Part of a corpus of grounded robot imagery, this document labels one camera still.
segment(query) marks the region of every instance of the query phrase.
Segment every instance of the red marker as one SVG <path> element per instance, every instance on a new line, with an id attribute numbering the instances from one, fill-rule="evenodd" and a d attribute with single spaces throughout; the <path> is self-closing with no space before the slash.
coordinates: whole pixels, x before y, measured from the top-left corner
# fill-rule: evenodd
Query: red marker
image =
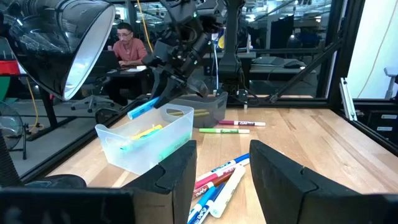
<path id="1" fill-rule="evenodd" d="M 243 126 L 265 126 L 264 122 L 254 121 L 220 121 L 218 124 L 222 125 L 243 125 Z"/>
<path id="2" fill-rule="evenodd" d="M 226 168 L 226 169 L 223 169 L 223 170 L 218 170 L 214 174 L 211 174 L 210 176 L 208 176 L 208 177 L 196 182 L 195 183 L 195 189 L 198 189 L 198 188 L 206 185 L 207 183 L 214 181 L 215 179 L 217 179 L 218 177 L 221 177 L 224 174 L 232 173 L 232 172 L 234 172 L 234 170 L 235 170 L 235 168 L 237 166 L 245 166 L 249 162 L 250 162 L 249 159 L 245 159 L 245 160 L 243 160 L 243 161 L 241 161 L 241 162 L 239 162 L 239 163 L 237 163 L 237 164 L 235 164 L 235 165 L 233 165 L 233 166 L 231 166 L 229 168 Z"/>

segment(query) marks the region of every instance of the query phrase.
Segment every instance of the red shirt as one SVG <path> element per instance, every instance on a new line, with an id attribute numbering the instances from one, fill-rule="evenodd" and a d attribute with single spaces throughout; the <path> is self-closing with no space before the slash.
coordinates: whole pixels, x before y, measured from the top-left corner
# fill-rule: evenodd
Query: red shirt
<path id="1" fill-rule="evenodd" d="M 132 38 L 130 43 L 123 45 L 119 40 L 113 45 L 117 58 L 125 61 L 142 60 L 148 53 L 140 39 Z"/>

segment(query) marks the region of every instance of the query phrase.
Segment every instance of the wooden table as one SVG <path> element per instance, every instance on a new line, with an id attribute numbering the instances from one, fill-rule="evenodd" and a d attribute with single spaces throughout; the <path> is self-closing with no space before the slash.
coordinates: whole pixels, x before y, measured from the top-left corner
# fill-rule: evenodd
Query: wooden table
<path id="1" fill-rule="evenodd" d="M 195 130 L 197 176 L 249 152 L 259 139 L 296 162 L 362 194 L 398 192 L 398 157 L 369 139 L 330 110 L 258 108 L 227 110 L 226 119 L 265 121 L 250 134 L 203 134 Z M 128 121 L 125 117 L 114 125 Z M 137 175 L 106 162 L 99 139 L 69 158 L 54 174 L 76 174 L 89 187 L 120 187 Z M 250 166 L 223 216 L 205 223 L 264 223 Z"/>

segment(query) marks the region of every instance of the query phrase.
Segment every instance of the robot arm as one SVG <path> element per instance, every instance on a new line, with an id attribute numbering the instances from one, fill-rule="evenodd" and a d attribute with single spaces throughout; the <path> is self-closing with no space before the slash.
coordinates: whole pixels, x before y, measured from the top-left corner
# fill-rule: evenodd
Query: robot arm
<path id="1" fill-rule="evenodd" d="M 155 78 L 152 97 L 159 97 L 155 108 L 188 90 L 202 97 L 207 95 L 203 82 L 189 82 L 188 79 L 211 47 L 211 34 L 222 29 L 216 16 L 224 7 L 222 0 L 207 0 L 198 6 L 194 0 L 161 0 L 161 3 L 168 10 L 165 22 L 170 27 L 156 42 L 153 54 L 143 59 Z"/>

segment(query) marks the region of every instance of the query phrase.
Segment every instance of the eyeglasses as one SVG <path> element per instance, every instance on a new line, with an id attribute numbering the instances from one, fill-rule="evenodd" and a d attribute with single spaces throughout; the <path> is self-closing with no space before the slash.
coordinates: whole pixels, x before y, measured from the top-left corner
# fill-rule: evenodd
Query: eyeglasses
<path id="1" fill-rule="evenodd" d="M 132 34 L 132 32 L 128 33 L 128 34 L 118 34 L 118 37 L 127 37 L 128 35 Z"/>

